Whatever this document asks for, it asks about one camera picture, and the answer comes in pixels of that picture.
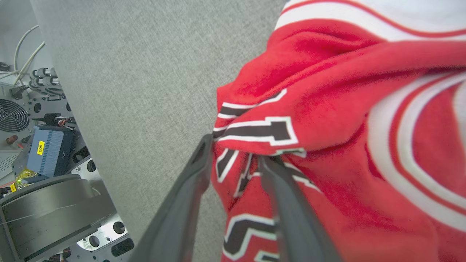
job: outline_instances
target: gray textured surface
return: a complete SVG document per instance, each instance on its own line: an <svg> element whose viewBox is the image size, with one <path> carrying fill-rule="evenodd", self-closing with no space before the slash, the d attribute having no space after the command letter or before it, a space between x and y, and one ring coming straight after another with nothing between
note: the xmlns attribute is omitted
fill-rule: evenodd
<svg viewBox="0 0 466 262"><path fill-rule="evenodd" d="M136 240L216 116L215 89L264 51L284 1L31 0L101 176ZM195 261L225 214L203 197Z"/></svg>

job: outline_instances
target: yellow sticker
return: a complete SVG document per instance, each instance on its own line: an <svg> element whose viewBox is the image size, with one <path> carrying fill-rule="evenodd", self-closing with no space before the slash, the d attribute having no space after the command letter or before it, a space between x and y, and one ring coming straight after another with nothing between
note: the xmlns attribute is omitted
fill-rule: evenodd
<svg viewBox="0 0 466 262"><path fill-rule="evenodd" d="M39 147L37 148L37 154L42 155L44 152L45 142L39 141Z"/></svg>

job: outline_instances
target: garment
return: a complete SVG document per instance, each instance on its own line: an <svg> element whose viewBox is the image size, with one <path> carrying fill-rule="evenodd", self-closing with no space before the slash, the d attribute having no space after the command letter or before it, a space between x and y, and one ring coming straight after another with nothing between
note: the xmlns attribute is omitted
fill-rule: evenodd
<svg viewBox="0 0 466 262"><path fill-rule="evenodd" d="M289 1L218 88L222 261L277 261L256 155L280 155L345 261L466 261L465 4Z"/></svg>

